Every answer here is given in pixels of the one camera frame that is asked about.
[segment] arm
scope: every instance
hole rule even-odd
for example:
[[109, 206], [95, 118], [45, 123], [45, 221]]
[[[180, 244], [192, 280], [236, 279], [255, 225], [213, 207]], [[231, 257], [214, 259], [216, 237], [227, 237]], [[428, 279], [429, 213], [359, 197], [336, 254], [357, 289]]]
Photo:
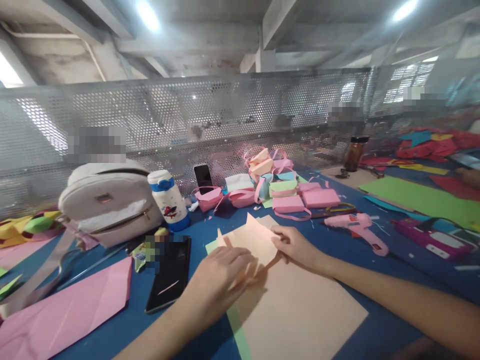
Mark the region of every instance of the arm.
[[215, 323], [253, 282], [232, 287], [254, 258], [247, 249], [218, 247], [198, 265], [180, 298], [115, 360], [171, 359]]
[[274, 226], [278, 250], [313, 271], [335, 278], [376, 301], [439, 344], [469, 359], [480, 354], [480, 308], [393, 276], [328, 256], [294, 227]]

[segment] phone screen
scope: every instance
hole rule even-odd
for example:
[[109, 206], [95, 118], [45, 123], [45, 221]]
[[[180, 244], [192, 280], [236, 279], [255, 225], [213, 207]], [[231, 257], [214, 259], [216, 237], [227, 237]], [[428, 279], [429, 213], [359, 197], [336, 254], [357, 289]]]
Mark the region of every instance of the phone screen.
[[184, 292], [189, 281], [191, 239], [165, 242], [165, 255], [159, 273], [153, 280], [145, 312], [153, 314], [173, 304]]
[[[196, 177], [196, 182], [199, 187], [203, 186], [212, 186], [212, 176], [210, 175], [210, 169], [208, 165], [198, 165], [193, 168], [193, 171], [195, 172], [195, 177]], [[212, 191], [211, 188], [203, 188], [200, 189], [200, 194], [206, 194], [210, 191]]]

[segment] water bottle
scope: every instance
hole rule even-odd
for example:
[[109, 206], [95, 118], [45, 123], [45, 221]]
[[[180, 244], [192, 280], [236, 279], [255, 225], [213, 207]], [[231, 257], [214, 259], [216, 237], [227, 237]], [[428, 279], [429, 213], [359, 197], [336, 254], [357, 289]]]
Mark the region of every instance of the water bottle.
[[148, 175], [153, 198], [160, 208], [170, 230], [181, 231], [190, 225], [190, 216], [179, 187], [168, 170], [158, 170]]

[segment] brown bottle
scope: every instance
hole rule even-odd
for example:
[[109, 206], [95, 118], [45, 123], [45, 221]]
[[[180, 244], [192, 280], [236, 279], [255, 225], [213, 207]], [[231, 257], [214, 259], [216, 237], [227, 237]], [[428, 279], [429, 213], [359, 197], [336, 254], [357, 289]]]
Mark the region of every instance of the brown bottle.
[[365, 144], [369, 141], [368, 136], [352, 136], [350, 147], [346, 153], [345, 165], [343, 167], [348, 172], [356, 172], [360, 164], [360, 159], [364, 154]]

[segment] ceiling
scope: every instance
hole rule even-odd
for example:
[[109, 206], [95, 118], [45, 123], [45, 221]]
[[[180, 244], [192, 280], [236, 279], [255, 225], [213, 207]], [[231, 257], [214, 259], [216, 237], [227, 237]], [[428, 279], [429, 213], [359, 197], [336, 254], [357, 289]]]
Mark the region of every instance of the ceiling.
[[0, 52], [25, 85], [55, 85], [363, 67], [480, 47], [476, 0], [417, 0], [398, 23], [414, 0], [143, 0], [158, 31], [140, 1], [0, 0]]

